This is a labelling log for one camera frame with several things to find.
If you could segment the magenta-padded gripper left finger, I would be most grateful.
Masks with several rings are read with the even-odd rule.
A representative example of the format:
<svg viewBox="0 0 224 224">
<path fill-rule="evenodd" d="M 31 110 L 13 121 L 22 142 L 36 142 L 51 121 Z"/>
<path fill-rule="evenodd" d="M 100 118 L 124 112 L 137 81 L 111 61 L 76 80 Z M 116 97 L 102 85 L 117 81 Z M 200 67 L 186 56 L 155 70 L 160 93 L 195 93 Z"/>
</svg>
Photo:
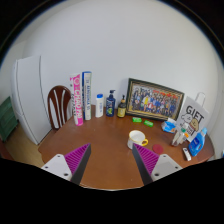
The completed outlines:
<svg viewBox="0 0 224 224">
<path fill-rule="evenodd" d="M 79 185 L 90 155 L 91 144 L 88 143 L 66 155 L 56 154 L 42 169 Z"/>
</svg>

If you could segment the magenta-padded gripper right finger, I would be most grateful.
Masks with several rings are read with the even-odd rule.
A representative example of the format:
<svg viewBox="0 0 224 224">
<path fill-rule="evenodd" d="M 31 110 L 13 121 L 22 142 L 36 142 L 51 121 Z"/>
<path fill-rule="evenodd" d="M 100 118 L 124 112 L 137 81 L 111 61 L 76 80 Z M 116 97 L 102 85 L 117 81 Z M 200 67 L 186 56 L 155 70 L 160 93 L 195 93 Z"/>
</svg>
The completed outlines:
<svg viewBox="0 0 224 224">
<path fill-rule="evenodd" d="M 158 155 L 137 144 L 133 145 L 132 153 L 136 160 L 144 185 L 164 178 L 182 169 L 182 167 L 167 154 Z"/>
</svg>

